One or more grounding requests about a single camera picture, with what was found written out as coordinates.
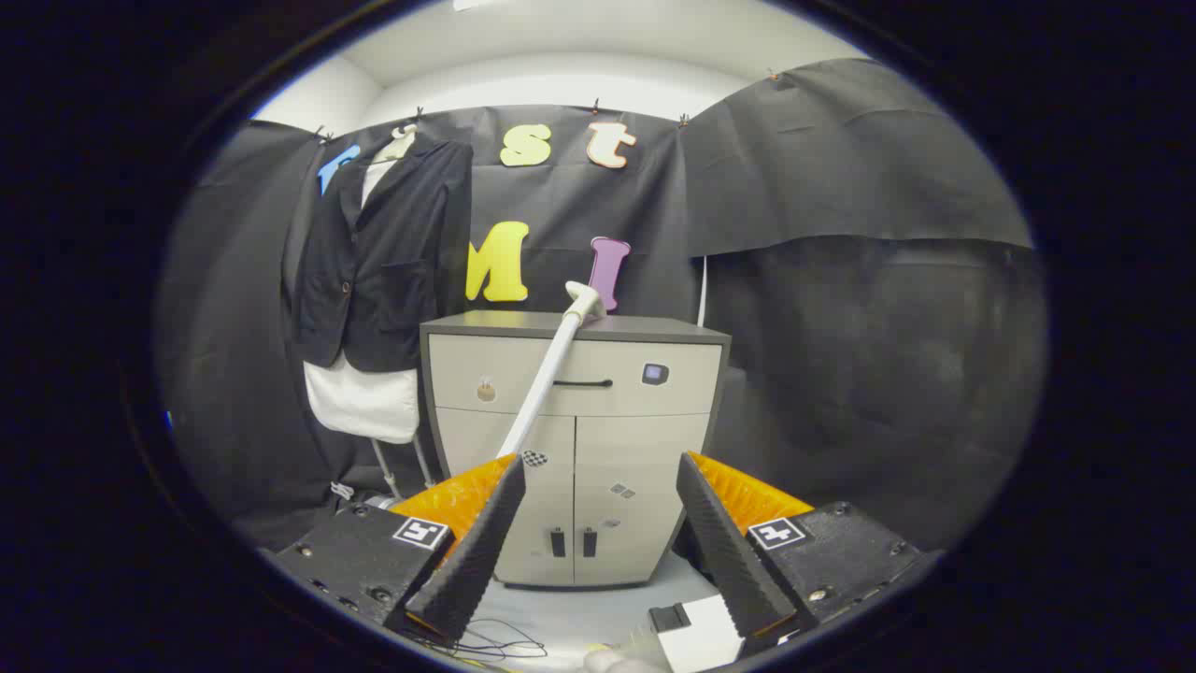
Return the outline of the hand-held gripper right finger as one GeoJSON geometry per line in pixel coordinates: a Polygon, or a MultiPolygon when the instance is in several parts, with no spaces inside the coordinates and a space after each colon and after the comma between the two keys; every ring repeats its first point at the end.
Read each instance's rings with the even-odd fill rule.
{"type": "Polygon", "coordinates": [[[814,507],[712,457],[676,469],[704,570],[748,646],[774,646],[850,618],[940,561],[847,501],[814,507]]]}

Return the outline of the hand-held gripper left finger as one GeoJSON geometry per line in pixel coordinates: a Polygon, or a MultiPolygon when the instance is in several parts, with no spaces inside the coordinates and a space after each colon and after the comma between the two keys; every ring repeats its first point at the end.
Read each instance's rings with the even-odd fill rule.
{"type": "Polygon", "coordinates": [[[526,492],[518,457],[498,457],[391,508],[353,502],[274,562],[329,608],[453,644],[492,582],[526,492]]]}

